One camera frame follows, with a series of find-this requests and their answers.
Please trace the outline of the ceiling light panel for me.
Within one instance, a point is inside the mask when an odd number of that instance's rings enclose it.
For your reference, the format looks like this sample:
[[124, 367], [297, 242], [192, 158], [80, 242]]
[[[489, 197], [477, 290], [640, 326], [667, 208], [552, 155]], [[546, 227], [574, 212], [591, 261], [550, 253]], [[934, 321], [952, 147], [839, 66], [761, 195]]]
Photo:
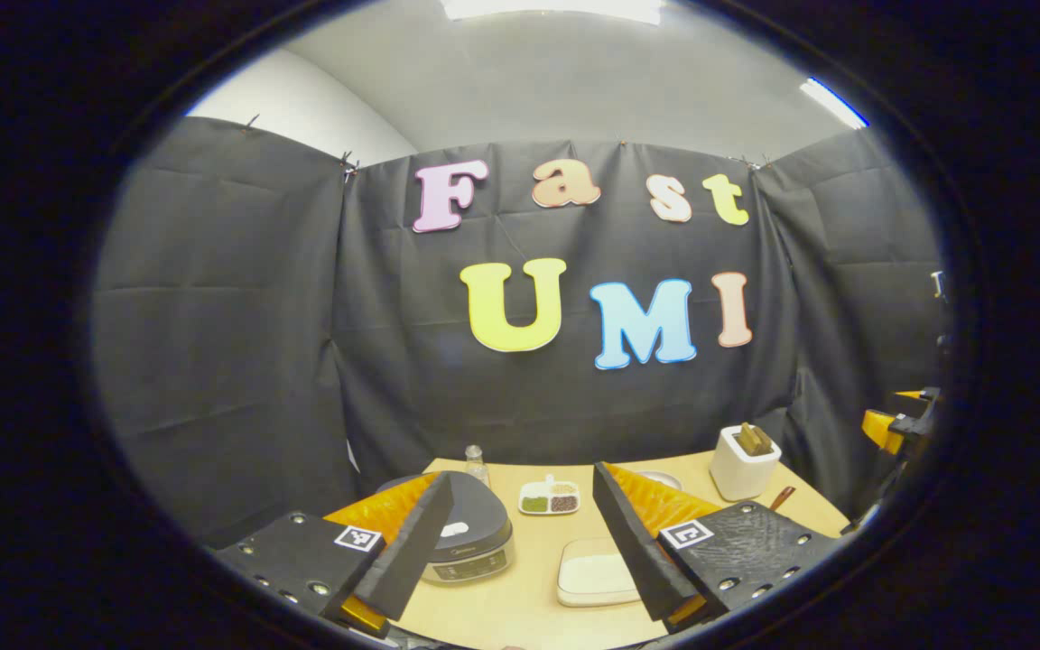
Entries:
[[811, 98], [814, 103], [818, 104], [830, 115], [839, 120], [846, 127], [850, 129], [864, 129], [869, 127], [867, 120], [860, 115], [850, 103], [847, 103], [846, 99], [823, 85], [818, 79], [805, 79], [798, 89], [802, 90], [808, 98]]
[[504, 14], [589, 14], [657, 26], [664, 0], [439, 0], [452, 21]]

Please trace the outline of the black backdrop cloth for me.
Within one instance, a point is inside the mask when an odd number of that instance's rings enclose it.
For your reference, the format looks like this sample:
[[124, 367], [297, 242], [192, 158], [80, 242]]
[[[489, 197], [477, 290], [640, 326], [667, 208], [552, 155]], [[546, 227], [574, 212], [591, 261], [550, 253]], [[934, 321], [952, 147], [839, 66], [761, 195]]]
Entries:
[[468, 444], [656, 460], [743, 421], [855, 515], [887, 467], [864, 412], [938, 382], [933, 218], [867, 131], [760, 170], [538, 139], [346, 178], [186, 116], [121, 185], [92, 365], [137, 476], [211, 547]]

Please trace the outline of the white divided bean dish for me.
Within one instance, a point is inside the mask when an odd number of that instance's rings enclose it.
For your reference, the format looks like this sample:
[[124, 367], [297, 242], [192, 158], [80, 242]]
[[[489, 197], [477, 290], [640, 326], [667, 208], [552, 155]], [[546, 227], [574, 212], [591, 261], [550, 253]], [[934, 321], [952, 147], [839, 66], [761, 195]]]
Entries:
[[567, 515], [577, 513], [581, 500], [581, 489], [575, 482], [545, 474], [541, 480], [520, 487], [517, 511], [523, 515]]

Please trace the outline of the black and cream rice cooker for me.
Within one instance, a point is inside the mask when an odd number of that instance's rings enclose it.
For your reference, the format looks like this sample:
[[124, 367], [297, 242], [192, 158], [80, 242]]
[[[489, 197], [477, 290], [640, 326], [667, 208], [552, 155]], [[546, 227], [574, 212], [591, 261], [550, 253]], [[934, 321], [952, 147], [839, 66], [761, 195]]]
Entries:
[[513, 526], [491, 489], [461, 470], [426, 474], [441, 486], [404, 528], [413, 576], [433, 583], [478, 580], [512, 562]]

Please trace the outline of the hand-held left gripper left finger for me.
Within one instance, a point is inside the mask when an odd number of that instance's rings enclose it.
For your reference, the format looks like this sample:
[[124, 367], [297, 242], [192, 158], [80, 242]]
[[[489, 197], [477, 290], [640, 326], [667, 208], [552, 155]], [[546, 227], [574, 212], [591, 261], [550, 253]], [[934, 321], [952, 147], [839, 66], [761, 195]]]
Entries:
[[321, 517], [281, 515], [216, 558], [307, 616], [384, 638], [407, 608], [453, 503], [451, 473], [426, 473]]

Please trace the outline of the white toaster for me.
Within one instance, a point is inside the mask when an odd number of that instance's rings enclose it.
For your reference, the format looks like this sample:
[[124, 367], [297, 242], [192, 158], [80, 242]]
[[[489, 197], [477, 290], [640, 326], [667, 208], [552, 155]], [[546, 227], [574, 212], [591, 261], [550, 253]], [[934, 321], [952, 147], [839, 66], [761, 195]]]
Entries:
[[739, 443], [740, 425], [721, 428], [709, 473], [722, 499], [728, 502], [759, 497], [775, 473], [783, 450], [772, 441], [764, 454], [748, 454]]

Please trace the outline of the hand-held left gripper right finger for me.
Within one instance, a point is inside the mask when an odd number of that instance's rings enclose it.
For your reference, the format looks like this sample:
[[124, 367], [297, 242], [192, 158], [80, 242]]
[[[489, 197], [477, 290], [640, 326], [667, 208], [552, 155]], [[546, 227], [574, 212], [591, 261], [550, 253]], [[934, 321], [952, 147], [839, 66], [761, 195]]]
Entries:
[[763, 599], [837, 547], [755, 501], [717, 506], [610, 462], [595, 462], [591, 497], [648, 616], [669, 633]]

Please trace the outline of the clear box of white rice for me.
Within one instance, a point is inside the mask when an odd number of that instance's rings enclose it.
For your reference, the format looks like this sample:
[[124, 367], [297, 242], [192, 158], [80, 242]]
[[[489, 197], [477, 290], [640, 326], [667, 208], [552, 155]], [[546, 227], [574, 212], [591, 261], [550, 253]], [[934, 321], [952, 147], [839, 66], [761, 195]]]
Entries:
[[605, 608], [641, 599], [618, 547], [607, 536], [568, 542], [562, 548], [556, 598], [566, 608]]

